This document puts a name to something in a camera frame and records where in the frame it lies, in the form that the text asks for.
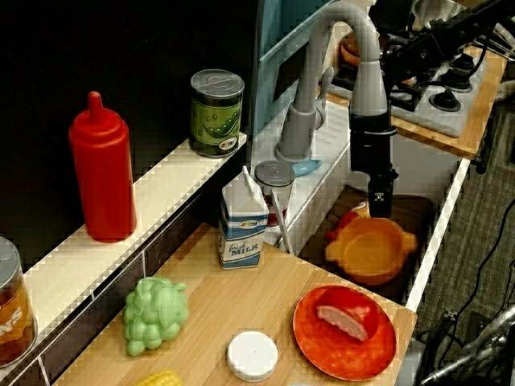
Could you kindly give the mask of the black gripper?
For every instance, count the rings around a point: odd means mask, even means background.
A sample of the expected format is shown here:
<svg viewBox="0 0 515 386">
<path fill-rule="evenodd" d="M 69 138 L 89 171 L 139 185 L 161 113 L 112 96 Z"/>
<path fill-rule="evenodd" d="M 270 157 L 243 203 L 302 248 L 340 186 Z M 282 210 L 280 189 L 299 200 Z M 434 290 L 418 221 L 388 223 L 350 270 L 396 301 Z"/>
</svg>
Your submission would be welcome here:
<svg viewBox="0 0 515 386">
<path fill-rule="evenodd" d="M 393 182 L 398 173 L 391 162 L 390 139 L 397 133 L 389 112 L 376 116 L 350 113 L 350 165 L 352 171 L 370 176 L 369 214 L 390 218 L 393 207 Z"/>
</svg>

